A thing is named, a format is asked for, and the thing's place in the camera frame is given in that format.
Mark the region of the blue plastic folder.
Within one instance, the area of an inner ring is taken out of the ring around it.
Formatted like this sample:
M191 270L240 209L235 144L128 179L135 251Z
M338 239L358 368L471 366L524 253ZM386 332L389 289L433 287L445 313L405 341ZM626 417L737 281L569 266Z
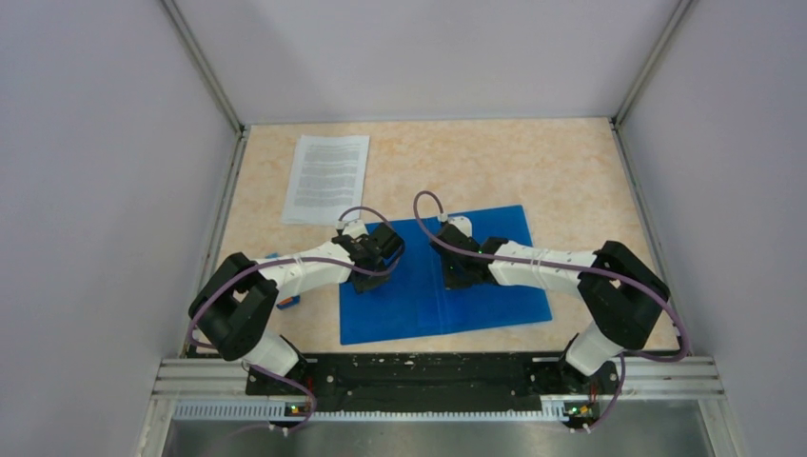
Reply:
M363 293L350 284L339 288L342 345L551 321L549 300L538 288L447 289L440 257L416 221L391 225L403 237L405 253L389 280Z

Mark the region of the white printed paper files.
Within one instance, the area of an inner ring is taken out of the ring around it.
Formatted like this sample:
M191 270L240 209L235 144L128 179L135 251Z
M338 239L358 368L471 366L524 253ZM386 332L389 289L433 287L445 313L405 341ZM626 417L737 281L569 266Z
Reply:
M294 150L281 221L329 226L363 200L370 137L301 136Z

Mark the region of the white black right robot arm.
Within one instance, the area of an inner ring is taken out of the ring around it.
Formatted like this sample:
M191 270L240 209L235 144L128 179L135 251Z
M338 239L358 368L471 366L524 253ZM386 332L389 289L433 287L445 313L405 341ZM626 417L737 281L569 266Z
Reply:
M565 389L585 391L605 362L645 347L670 290L626 245L607 241L593 251L562 251L501 237L478 243L469 226L453 218L430 237L449 288L538 288L575 297L588 309L591 324L571 340L558 366Z

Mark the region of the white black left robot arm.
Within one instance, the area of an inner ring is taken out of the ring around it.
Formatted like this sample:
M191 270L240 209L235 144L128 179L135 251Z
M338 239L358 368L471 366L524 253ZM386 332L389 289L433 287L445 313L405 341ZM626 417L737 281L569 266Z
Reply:
M342 225L316 248L273 259L229 255L188 308L192 330L226 361L268 371L269 382L293 393L305 381L305 359L283 336L269 330L276 306L315 288L349 284L358 293L386 283L403 256L405 241L389 224L368 229Z

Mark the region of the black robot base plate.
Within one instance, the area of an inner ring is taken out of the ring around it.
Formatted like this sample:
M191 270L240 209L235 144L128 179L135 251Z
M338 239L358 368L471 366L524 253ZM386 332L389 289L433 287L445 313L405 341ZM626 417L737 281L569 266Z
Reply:
M552 395L602 399L619 379L612 362L584 376L556 352L309 353L287 377L252 368L246 394L311 391L320 412L530 412Z

